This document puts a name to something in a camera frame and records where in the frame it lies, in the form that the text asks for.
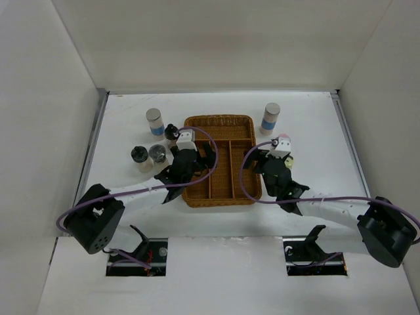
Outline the black pointed-cap spice bottle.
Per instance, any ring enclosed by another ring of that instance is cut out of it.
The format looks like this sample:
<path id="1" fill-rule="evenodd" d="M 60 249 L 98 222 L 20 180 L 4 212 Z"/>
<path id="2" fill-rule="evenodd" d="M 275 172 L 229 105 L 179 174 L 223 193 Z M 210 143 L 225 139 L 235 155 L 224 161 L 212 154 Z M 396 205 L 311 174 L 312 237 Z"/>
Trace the black pointed-cap spice bottle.
<path id="1" fill-rule="evenodd" d="M 177 142 L 178 128 L 172 123 L 168 124 L 164 130 L 164 136 L 169 149 L 174 147 Z"/>

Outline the black-cap white powder bottle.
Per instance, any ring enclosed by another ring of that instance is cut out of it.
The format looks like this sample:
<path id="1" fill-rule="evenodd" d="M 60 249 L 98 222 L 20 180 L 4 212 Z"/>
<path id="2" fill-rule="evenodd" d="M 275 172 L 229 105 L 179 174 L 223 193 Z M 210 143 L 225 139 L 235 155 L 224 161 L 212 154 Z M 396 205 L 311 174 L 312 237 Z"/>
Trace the black-cap white powder bottle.
<path id="1" fill-rule="evenodd" d="M 148 173 L 153 169 L 154 162 L 145 147 L 135 146 L 131 150 L 131 158 L 137 164 L 141 173 Z"/>

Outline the blue-label jar silver lid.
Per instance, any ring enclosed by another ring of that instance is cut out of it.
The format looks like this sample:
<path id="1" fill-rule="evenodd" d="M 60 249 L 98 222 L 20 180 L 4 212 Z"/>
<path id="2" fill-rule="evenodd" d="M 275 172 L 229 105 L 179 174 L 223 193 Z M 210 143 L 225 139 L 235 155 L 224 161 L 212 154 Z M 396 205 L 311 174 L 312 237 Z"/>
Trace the blue-label jar silver lid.
<path id="1" fill-rule="evenodd" d="M 150 108 L 146 112 L 146 119 L 152 135 L 157 140 L 163 140 L 165 126 L 162 120 L 161 112 L 157 108 Z"/>
<path id="2" fill-rule="evenodd" d="M 266 105 L 260 126 L 262 134 L 271 135 L 273 133 L 279 114 L 280 106 L 277 103 L 271 102 Z"/>

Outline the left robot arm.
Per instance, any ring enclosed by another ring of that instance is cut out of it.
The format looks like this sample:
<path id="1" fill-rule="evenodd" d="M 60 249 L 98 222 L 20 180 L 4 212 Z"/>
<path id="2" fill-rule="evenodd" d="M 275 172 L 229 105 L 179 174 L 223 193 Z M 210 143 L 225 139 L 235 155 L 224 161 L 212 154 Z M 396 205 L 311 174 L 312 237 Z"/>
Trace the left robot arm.
<path id="1" fill-rule="evenodd" d="M 107 189 L 91 186 L 76 206 L 58 219 L 60 228 L 71 234 L 92 255 L 104 248 L 124 251 L 132 261 L 145 258 L 147 245 L 133 228 L 121 223 L 125 215 L 160 207 L 178 198 L 188 186 L 198 184 L 215 171 L 219 149 L 214 141 L 202 150 L 188 140 L 171 148 L 173 161 L 154 177 L 130 186 Z"/>

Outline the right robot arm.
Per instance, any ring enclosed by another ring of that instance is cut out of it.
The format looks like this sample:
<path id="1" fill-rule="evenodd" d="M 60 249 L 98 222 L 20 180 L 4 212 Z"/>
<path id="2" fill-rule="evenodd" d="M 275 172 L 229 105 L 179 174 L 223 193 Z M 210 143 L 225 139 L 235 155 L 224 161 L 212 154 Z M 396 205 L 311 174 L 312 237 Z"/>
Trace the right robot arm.
<path id="1" fill-rule="evenodd" d="M 244 155 L 241 169 L 262 175 L 271 204 L 299 217 L 314 217 L 348 228 L 339 233 L 316 225 L 301 241 L 285 247 L 289 262 L 319 265 L 342 252 L 370 255 L 377 262 L 398 268 L 409 249 L 419 243 L 419 221 L 388 199 L 359 196 L 329 197 L 295 182 L 284 157 L 255 146 Z"/>

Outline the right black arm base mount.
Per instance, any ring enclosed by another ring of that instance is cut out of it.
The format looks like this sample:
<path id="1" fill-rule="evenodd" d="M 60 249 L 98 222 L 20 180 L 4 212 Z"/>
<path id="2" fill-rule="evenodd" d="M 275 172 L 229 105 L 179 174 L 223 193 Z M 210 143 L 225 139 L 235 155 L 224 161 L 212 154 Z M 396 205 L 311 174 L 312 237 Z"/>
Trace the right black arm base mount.
<path id="1" fill-rule="evenodd" d="M 288 276 L 347 276 L 343 254 L 326 253 L 316 243 L 320 232 L 325 228 L 325 225 L 317 225 L 307 236 L 283 239 Z"/>

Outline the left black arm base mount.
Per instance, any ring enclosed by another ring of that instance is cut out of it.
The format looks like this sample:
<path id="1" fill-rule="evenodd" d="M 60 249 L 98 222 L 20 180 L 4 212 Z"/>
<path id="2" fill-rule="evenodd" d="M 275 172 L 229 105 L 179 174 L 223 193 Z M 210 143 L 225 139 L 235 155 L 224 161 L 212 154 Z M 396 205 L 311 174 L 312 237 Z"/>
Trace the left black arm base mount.
<path id="1" fill-rule="evenodd" d="M 104 253 L 108 254 L 106 276 L 166 276 L 169 240 L 167 238 L 149 238 L 132 224 L 130 229 L 141 238 L 141 241 L 133 252 L 126 252 L 126 254 L 150 265 L 151 268 L 144 268 L 116 252 L 103 250 Z"/>

